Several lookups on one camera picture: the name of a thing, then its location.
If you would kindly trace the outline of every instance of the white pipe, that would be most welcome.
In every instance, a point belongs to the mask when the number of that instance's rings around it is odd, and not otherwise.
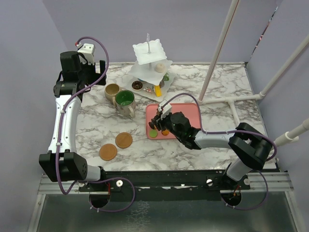
[[[309,44],[309,35],[306,36],[303,42],[301,42],[301,44],[297,47],[297,49],[291,54],[291,56],[287,59],[287,61],[283,64],[283,66],[273,76],[270,82],[260,92],[261,96],[264,97],[266,95],[269,89],[276,83],[276,81],[281,77],[284,71],[288,69],[288,67],[292,64],[292,62],[305,50],[308,44]]]
[[[203,103],[218,103],[218,102],[236,102],[245,100],[260,100],[261,96],[259,94],[249,95],[249,96],[237,96],[237,97],[226,97],[226,98],[215,98],[207,99]]]
[[[280,135],[274,141],[274,143],[277,146],[283,146],[285,144],[297,142],[299,140],[298,136],[305,133],[308,130],[309,130],[309,118],[307,118],[305,121],[303,121],[303,123],[301,125],[294,128],[293,130],[288,131],[288,132]]]
[[[236,108],[235,108],[235,105],[234,105],[234,102],[231,101],[228,103],[231,107],[231,110],[232,110],[232,113],[233,113],[233,117],[234,117],[234,120],[235,120],[235,123],[236,123],[236,126],[238,126],[240,124],[240,119],[238,117],[238,114],[237,114],[237,111],[236,111]]]
[[[229,8],[227,16],[225,18],[225,22],[224,22],[224,25],[223,25],[223,28],[222,28],[222,31],[221,31],[221,34],[220,34],[220,37],[219,37],[219,40],[218,40],[216,50],[213,54],[211,64],[209,66],[207,75],[205,77],[205,81],[204,81],[204,84],[203,84],[203,87],[202,87],[202,90],[201,90],[201,94],[199,95],[199,98],[198,98],[198,100],[200,102],[203,100],[203,97],[204,97],[205,92],[207,90],[207,87],[208,87],[209,81],[211,79],[214,67],[216,66],[220,52],[222,50],[223,43],[224,43],[225,38],[227,36],[228,30],[230,29],[230,26],[232,24],[232,21],[233,21],[233,18],[235,16],[235,12],[237,10],[237,7],[239,6],[239,2],[240,2],[240,0],[232,0],[232,2],[231,2],[230,8]]]
[[[224,64],[228,64],[228,65],[241,65],[244,64],[245,62],[217,62],[218,65],[224,65]],[[133,65],[135,64],[135,62],[110,62],[110,65],[125,65],[125,64],[129,64],[129,65]],[[173,62],[173,65],[175,64],[179,64],[179,65],[210,65],[210,62]]]
[[[305,133],[306,131],[309,130],[309,118],[307,118],[301,125],[298,127],[294,128],[290,132],[287,133],[287,136],[291,139],[301,135],[302,133]]]

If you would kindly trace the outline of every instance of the orange object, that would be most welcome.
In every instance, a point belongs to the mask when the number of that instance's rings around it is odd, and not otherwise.
[[[167,135],[169,134],[169,131],[168,131],[168,130],[163,130],[161,133],[162,133],[164,136],[167,136]]]

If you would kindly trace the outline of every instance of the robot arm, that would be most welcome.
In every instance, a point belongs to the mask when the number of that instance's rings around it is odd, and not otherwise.
[[[60,54],[62,77],[54,86],[56,97],[56,121],[52,141],[47,154],[41,154],[39,164],[45,173],[56,182],[56,148],[60,112],[63,105],[75,93],[90,85],[100,78],[105,70],[105,61],[100,60],[100,73],[96,73],[94,63],[95,46],[93,44],[80,44],[78,51],[63,52]],[[98,85],[106,85],[106,76]],[[83,94],[79,94],[70,101],[63,117],[63,129],[59,146],[59,172],[61,181],[69,180],[100,180],[104,176],[101,167],[87,164],[86,159],[76,153],[75,131],[79,109],[83,100]]]
[[[260,136],[244,133],[205,134],[201,129],[192,127],[189,119],[182,112],[172,113],[171,105],[165,104],[166,100],[159,104],[157,114],[149,122],[152,129],[168,130],[189,149],[220,147],[234,150],[238,159],[226,169],[223,176],[225,182],[235,185],[252,169],[263,169],[272,148],[268,141]],[[260,134],[247,123],[240,123],[236,129]]]

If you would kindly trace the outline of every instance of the white pole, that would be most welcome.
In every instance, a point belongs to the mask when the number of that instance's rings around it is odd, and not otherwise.
[[[246,100],[260,100],[262,99],[259,94],[254,95],[244,95],[235,97],[225,97],[225,98],[214,98],[206,99],[203,103],[219,103],[219,102],[236,102],[236,101],[246,101]]]
[[[301,42],[301,44],[297,47],[297,49],[291,54],[291,56],[287,59],[287,61],[283,64],[283,66],[278,70],[278,72],[274,75],[274,77],[270,80],[270,82],[266,85],[266,87],[260,92],[261,97],[264,97],[269,89],[276,83],[276,81],[281,77],[285,70],[291,65],[291,63],[305,50],[307,45],[309,44],[309,35]]]
[[[223,25],[223,28],[222,28],[222,31],[221,31],[221,34],[220,34],[220,37],[219,37],[219,40],[218,40],[216,50],[213,54],[211,64],[209,66],[209,69],[208,69],[208,72],[207,72],[207,75],[205,77],[205,81],[204,81],[204,84],[203,84],[203,87],[202,87],[202,90],[201,90],[201,94],[199,95],[199,98],[198,98],[198,100],[200,102],[203,100],[203,97],[204,97],[205,92],[207,90],[209,81],[211,80],[211,76],[212,76],[214,67],[216,66],[216,63],[218,61],[220,52],[221,52],[222,47],[223,47],[223,43],[224,43],[225,38],[227,36],[228,30],[230,29],[230,26],[232,24],[232,20],[235,16],[235,12],[237,10],[237,7],[239,6],[239,2],[240,2],[240,0],[232,0],[232,3],[230,5],[230,9],[228,10],[228,13],[227,13],[227,16],[225,18],[225,22],[224,22],[224,25]]]
[[[238,126],[238,125],[240,124],[240,119],[239,119],[239,117],[238,117],[238,114],[237,114],[237,111],[236,111],[234,102],[231,101],[231,102],[229,102],[228,104],[229,104],[230,107],[231,107],[231,111],[232,111],[232,114],[233,114],[233,117],[234,117],[236,126]]]
[[[307,118],[301,125],[291,131],[279,136],[274,142],[277,146],[283,146],[295,141],[298,141],[298,136],[309,130],[309,118]]]
[[[151,52],[150,52],[150,44],[149,44],[149,42],[150,42],[150,36],[149,36],[149,33],[147,33],[147,38],[146,38],[146,41],[147,41],[147,44],[148,44],[148,54],[151,54]]]

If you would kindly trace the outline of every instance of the purple wall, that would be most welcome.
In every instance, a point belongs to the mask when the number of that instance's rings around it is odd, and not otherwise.
[[[133,44],[159,38],[169,59],[210,62],[231,0],[43,0],[66,46],[91,35],[112,62],[135,61]],[[249,61],[276,0],[243,0],[219,61]],[[103,56],[98,49],[97,56]]]
[[[28,228],[55,121],[66,47],[40,0],[0,3],[0,231]]]
[[[263,89],[309,33],[309,1],[284,0],[248,63],[255,93]],[[309,48],[259,103],[272,139],[300,125],[309,117]],[[307,228],[309,228],[309,132],[300,141],[279,147],[279,164],[288,170]]]

